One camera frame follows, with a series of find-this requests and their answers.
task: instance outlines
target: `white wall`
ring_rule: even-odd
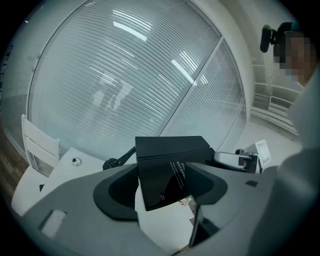
[[[278,166],[287,157],[298,153],[302,149],[302,145],[297,139],[291,140],[265,126],[249,121],[234,146],[233,152],[236,149],[245,149],[261,140],[266,141],[272,159],[267,166]]]
[[[218,0],[192,0],[213,22],[227,42],[237,63],[246,101],[246,118],[250,118],[254,98],[254,70],[244,35],[228,10]]]
[[[278,86],[292,82],[280,74],[279,66],[273,63],[273,46],[267,53],[260,51],[262,28],[265,24],[277,30],[283,22],[294,22],[295,18],[277,0],[220,0],[232,15],[249,47],[255,78],[258,83],[274,83]]]

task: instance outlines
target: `black cable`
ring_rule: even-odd
[[[111,169],[118,166],[123,166],[135,152],[136,152],[136,147],[134,146],[127,153],[121,156],[119,159],[110,158],[109,160],[104,162],[102,166],[103,170]]]

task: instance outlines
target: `white chair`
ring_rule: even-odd
[[[60,159],[60,140],[53,139],[21,116],[22,137],[29,167],[21,177],[11,201],[13,210],[23,216],[41,199],[48,178],[39,172],[35,157],[55,167]]]

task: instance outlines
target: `gray panel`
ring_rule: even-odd
[[[272,192],[277,168],[267,168],[259,175],[226,171],[199,163],[189,165],[222,178],[228,185],[226,195],[216,204],[200,207],[204,217],[218,225],[221,230],[200,246],[194,247],[190,254],[206,255],[208,252],[214,252],[214,255],[218,256],[248,255],[255,228],[263,216]],[[257,181],[257,186],[247,185],[246,182],[249,180]]]
[[[54,226],[51,236],[56,248],[63,246],[77,255],[152,255],[165,253],[139,228],[136,221],[116,221],[106,216],[95,204],[93,192],[101,181],[136,164],[120,166],[92,175],[70,180],[33,206],[23,222],[30,225],[36,242],[45,236],[41,229],[51,211],[66,213],[59,227]]]

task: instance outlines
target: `black box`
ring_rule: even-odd
[[[185,185],[185,163],[210,165],[215,153],[201,136],[136,137],[135,147],[147,211],[189,196]]]

